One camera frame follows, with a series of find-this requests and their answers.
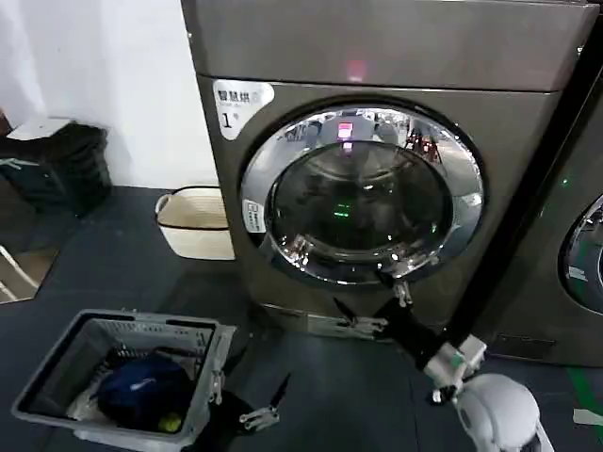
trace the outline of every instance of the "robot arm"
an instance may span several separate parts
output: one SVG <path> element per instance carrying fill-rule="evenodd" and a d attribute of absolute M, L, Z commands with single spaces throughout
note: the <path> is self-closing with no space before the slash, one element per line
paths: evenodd
<path fill-rule="evenodd" d="M 479 452 L 553 452 L 540 423 L 538 404 L 528 388 L 504 375 L 475 375 L 486 345 L 468 335 L 455 347 L 415 319 L 406 282 L 390 286 L 396 296 L 372 320 L 353 320 L 340 301 L 337 306 L 352 328 L 372 330 L 374 337 L 391 338 L 415 359 L 416 367 L 435 386 L 432 402 L 453 404 Z"/>

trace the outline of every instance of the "washing machine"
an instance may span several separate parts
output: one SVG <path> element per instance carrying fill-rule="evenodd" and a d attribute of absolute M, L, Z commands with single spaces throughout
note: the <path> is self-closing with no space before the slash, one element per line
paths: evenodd
<path fill-rule="evenodd" d="M 575 118 L 558 116 L 570 133 L 533 190 L 538 201 L 490 297 L 492 309 L 506 306 L 496 334 L 486 335 L 497 355 L 603 366 L 603 18 L 593 35 L 586 50 L 595 78 L 577 80 L 586 101 Z"/>
<path fill-rule="evenodd" d="M 281 324 L 374 315 L 387 273 L 450 318 L 597 7 L 184 0 L 230 233 Z"/>

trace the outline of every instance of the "washing machine door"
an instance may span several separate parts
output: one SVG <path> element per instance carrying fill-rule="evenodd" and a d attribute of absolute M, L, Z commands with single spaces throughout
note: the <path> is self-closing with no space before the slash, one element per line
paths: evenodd
<path fill-rule="evenodd" d="M 242 216 L 259 249 L 292 276 L 371 284 L 424 275 L 478 226 L 476 155 L 424 110 L 345 105 L 293 121 L 242 178 Z"/>
<path fill-rule="evenodd" d="M 562 248 L 562 276 L 572 298 L 603 314 L 603 196 L 579 218 Z"/>

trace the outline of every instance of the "laundry basket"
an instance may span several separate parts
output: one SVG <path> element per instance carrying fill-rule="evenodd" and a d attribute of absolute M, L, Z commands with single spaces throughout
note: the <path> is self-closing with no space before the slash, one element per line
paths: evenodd
<path fill-rule="evenodd" d="M 235 259 L 219 188 L 180 188 L 157 200 L 155 215 L 161 232 L 179 256 L 191 259 Z"/>
<path fill-rule="evenodd" d="M 80 439 L 96 443 L 142 452 L 180 452 L 194 443 L 207 424 L 209 403 L 220 401 L 221 368 L 235 330 L 205 318 L 83 311 L 42 361 L 12 412 L 25 421 L 71 428 Z M 73 402 L 98 379 L 100 371 L 108 370 L 108 357 L 118 353 L 126 360 L 136 359 L 155 350 L 178 350 L 180 364 L 195 384 L 177 431 L 138 430 L 106 419 L 71 417 Z"/>

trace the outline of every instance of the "blue cloth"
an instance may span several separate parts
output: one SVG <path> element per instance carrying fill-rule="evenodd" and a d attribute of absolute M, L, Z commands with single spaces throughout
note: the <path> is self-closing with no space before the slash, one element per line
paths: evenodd
<path fill-rule="evenodd" d="M 194 384 L 177 363 L 151 353 L 108 375 L 95 394 L 99 410 L 126 428 L 159 430 L 167 415 L 186 417 Z"/>

